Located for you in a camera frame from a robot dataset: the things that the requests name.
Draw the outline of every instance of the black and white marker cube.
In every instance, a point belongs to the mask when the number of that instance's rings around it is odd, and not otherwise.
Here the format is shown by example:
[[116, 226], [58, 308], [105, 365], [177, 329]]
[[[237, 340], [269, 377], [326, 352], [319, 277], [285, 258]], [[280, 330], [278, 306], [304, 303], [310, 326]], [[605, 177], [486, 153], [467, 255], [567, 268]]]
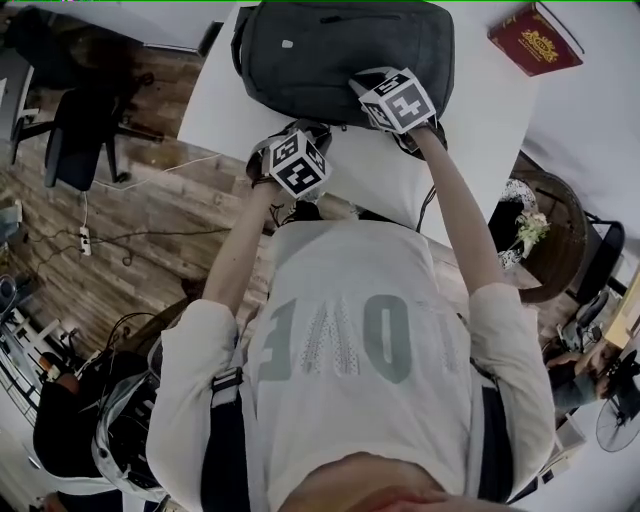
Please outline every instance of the black and white marker cube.
[[269, 149], [269, 173], [296, 199], [331, 175], [331, 166], [301, 130]]
[[[379, 69], [368, 71], [380, 73]], [[436, 113], [429, 95], [408, 68], [402, 71], [389, 68], [385, 77], [359, 98], [375, 128], [406, 133]]]

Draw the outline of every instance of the black bag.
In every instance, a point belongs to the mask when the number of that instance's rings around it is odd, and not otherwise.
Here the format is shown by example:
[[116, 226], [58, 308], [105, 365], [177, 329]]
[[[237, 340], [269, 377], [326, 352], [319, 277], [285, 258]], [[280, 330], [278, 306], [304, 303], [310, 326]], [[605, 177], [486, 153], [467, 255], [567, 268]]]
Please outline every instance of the black bag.
[[438, 117], [453, 89], [453, 21], [424, 2], [263, 2], [240, 9], [231, 51], [253, 99], [329, 124], [370, 127], [348, 85], [365, 69], [409, 68]]

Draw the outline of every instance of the book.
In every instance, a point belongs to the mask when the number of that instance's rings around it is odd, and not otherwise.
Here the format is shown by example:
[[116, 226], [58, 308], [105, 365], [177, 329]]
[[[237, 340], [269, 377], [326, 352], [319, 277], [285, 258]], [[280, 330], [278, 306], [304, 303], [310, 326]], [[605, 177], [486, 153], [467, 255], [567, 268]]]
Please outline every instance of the book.
[[527, 4], [489, 30], [489, 39], [529, 76], [583, 63], [584, 49], [542, 3]]

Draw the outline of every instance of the white t-shirt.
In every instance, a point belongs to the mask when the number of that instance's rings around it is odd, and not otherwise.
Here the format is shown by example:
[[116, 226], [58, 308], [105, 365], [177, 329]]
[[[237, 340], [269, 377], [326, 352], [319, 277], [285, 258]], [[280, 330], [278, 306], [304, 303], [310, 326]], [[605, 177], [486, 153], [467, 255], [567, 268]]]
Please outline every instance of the white t-shirt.
[[[516, 488], [540, 469], [553, 401], [517, 290], [478, 290], [467, 330], [438, 293], [426, 239], [406, 228], [298, 222], [278, 230], [273, 248], [272, 290], [247, 363], [272, 511], [311, 471], [358, 452], [415, 463], [461, 494], [470, 357], [510, 390]], [[163, 334], [147, 451], [158, 481], [188, 510], [201, 510], [208, 385], [227, 367], [234, 336], [229, 310], [207, 301]]]

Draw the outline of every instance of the floor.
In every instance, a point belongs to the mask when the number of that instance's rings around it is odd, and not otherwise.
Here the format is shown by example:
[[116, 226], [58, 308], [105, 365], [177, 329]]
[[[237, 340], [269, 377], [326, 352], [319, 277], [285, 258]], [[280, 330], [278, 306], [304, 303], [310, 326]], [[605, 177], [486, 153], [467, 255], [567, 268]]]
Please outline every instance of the floor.
[[[96, 31], [92, 38], [102, 36]], [[83, 37], [72, 46], [81, 62], [91, 62], [95, 52], [87, 40], [92, 38]], [[136, 74], [155, 75], [155, 83], [136, 96], [130, 124], [163, 132], [165, 139], [157, 145], [117, 138], [119, 168], [132, 174], [130, 182], [118, 186], [140, 185], [114, 190], [96, 183], [91, 188], [86, 219], [94, 237], [91, 257], [78, 250], [77, 234], [85, 221], [83, 196], [64, 184], [52, 189], [43, 185], [48, 136], [22, 142], [13, 166], [7, 161], [6, 144], [0, 144], [0, 200], [19, 198], [25, 212], [23, 233], [11, 244], [10, 270], [37, 276], [40, 288], [27, 309], [42, 324], [58, 318], [66, 331], [77, 329], [75, 340], [85, 353], [104, 346], [121, 316], [136, 311], [157, 313], [184, 296], [182, 279], [205, 278], [250, 190], [242, 162], [176, 140], [203, 60], [127, 44]], [[42, 109], [38, 121], [52, 118], [60, 96], [60, 92], [44, 89], [30, 94], [29, 102]], [[108, 182], [104, 153], [97, 180]], [[340, 218], [349, 215], [350, 207], [325, 197], [321, 210], [328, 218]], [[266, 300], [268, 243], [269, 237], [263, 236], [239, 314], [241, 324]], [[467, 294], [453, 253], [438, 244], [432, 250], [442, 293], [464, 315]], [[575, 304], [568, 297], [542, 305], [542, 341], [574, 311]], [[135, 328], [141, 322], [144, 318], [131, 325]]]

